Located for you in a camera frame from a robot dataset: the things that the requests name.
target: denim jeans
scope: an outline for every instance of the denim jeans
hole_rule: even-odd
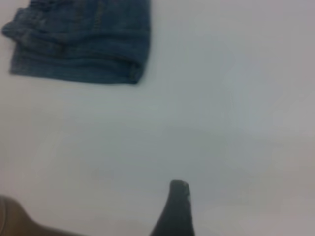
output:
[[[10,72],[136,84],[150,47],[150,0],[31,0],[2,33],[17,45]]]

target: white floor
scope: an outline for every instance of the white floor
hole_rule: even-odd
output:
[[[315,233],[315,2],[152,0],[139,86],[10,76],[0,37],[0,193],[38,222],[148,236],[169,181],[197,236]],[[27,0],[1,0],[0,25]]]

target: blue denim fabric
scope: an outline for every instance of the blue denim fabric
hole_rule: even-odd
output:
[[[136,84],[150,46],[150,0],[31,0],[2,33],[16,41],[10,72]]]

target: brown shoe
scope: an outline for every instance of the brown shoe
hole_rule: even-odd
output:
[[[43,227],[30,219],[21,205],[0,197],[0,236],[75,236]]]

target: white surface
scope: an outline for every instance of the white surface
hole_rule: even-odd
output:
[[[26,3],[1,0],[0,24]],[[136,87],[10,76],[0,37],[0,192],[50,226],[147,236],[180,178],[198,236],[313,236],[314,11],[153,0]]]

